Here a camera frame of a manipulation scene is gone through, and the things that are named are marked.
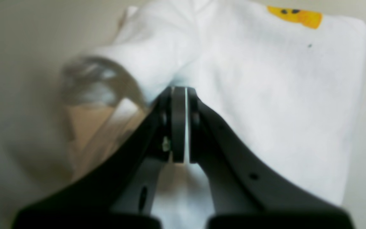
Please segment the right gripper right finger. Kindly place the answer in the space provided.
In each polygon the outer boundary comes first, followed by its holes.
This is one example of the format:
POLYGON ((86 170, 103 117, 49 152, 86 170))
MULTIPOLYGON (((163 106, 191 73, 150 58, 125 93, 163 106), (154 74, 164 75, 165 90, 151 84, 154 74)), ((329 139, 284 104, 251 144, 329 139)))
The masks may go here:
POLYGON ((349 214, 273 171, 187 89, 189 161, 206 174, 214 215, 208 229, 353 229, 349 214))

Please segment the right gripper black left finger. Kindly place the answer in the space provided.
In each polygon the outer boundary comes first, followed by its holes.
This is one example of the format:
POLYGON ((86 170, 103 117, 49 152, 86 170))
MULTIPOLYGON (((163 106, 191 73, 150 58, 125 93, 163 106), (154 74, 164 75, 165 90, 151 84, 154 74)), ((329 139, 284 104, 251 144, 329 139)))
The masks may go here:
POLYGON ((105 162, 67 188, 22 209, 13 229, 161 229, 151 208, 170 155, 171 88, 105 162))

